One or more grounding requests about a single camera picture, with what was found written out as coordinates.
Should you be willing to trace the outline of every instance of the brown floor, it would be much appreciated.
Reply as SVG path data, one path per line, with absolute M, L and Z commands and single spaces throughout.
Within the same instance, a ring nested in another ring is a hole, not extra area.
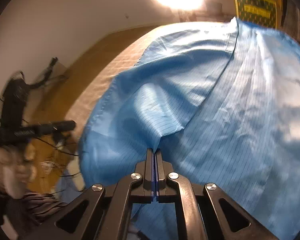
M 34 112 L 31 122 L 63 120 L 69 108 L 99 72 L 130 44 L 156 27 L 140 27 L 112 33 L 98 41 L 66 70 L 65 76 L 68 79 L 49 90 Z M 49 136 L 42 139 L 53 143 Z M 37 192 L 50 192 L 71 156 L 60 153 L 39 140 L 33 140 L 32 144 L 37 150 L 34 166 L 38 174 L 29 184 L 29 188 Z M 68 148 L 74 152 L 75 144 L 69 145 Z M 60 167 L 54 168 L 49 175 L 45 175 L 40 165 L 43 161 L 53 161 Z

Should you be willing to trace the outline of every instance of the silver screw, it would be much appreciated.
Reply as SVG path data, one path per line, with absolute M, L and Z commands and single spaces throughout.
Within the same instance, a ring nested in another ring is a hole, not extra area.
M 214 184 L 214 183 L 208 183 L 206 185 L 206 187 L 207 187 L 208 190 L 216 190 L 217 189 L 217 185 Z
M 93 191 L 100 191 L 102 190 L 102 185 L 101 184 L 95 184 L 92 186 Z
M 140 173 L 134 172 L 131 174 L 132 179 L 140 179 L 142 176 Z
M 179 178 L 179 174 L 176 173 L 176 172 L 170 172 L 168 176 L 169 176 L 170 179 L 177 179 L 177 178 Z

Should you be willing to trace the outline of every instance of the yellow and green sign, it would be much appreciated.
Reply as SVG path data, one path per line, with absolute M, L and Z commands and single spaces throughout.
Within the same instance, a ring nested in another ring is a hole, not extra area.
M 277 28 L 277 5 L 274 0 L 235 0 L 235 6 L 239 19 Z

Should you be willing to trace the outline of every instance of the blue striped cloth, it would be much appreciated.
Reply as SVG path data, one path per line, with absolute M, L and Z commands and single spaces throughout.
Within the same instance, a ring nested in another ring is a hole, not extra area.
M 300 46 L 233 19 L 153 41 L 98 101 L 79 143 L 87 186 L 116 183 L 162 149 L 191 182 L 215 182 L 279 239 L 300 230 Z M 173 204 L 135 206 L 150 239 L 177 239 Z

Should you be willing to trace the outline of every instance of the yellow label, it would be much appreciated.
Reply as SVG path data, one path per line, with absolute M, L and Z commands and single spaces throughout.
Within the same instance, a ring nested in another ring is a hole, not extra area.
M 262 17 L 266 17 L 266 18 L 270 19 L 270 11 L 259 8 L 257 6 L 246 4 L 246 5 L 244 5 L 244 10 L 246 12 L 258 14 L 258 15 L 261 15 Z

